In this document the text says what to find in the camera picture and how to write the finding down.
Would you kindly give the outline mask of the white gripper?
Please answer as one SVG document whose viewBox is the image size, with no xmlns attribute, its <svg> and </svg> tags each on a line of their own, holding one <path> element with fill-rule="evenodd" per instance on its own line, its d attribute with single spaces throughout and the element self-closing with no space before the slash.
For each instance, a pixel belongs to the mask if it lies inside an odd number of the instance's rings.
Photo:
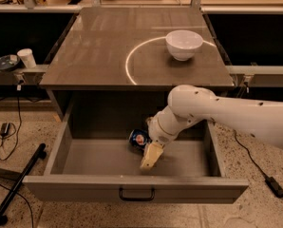
<svg viewBox="0 0 283 228">
<path fill-rule="evenodd" d="M 178 133 L 173 126 L 171 117 L 156 115 L 147 118 L 145 122 L 148 126 L 148 135 L 153 142 L 144 149 L 140 169 L 150 170 L 163 153 L 163 145 L 173 141 Z"/>
</svg>

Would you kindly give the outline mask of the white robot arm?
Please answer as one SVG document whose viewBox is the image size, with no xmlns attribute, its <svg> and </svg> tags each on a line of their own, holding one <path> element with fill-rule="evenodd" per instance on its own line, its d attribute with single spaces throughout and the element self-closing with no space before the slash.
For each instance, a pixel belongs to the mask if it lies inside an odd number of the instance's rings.
<svg viewBox="0 0 283 228">
<path fill-rule="evenodd" d="M 141 169 L 152 169 L 166 145 L 203 120 L 283 149 L 282 102 L 219 97 L 206 88 L 178 85 L 170 91 L 167 106 L 147 121 L 151 143 L 145 147 Z"/>
</svg>

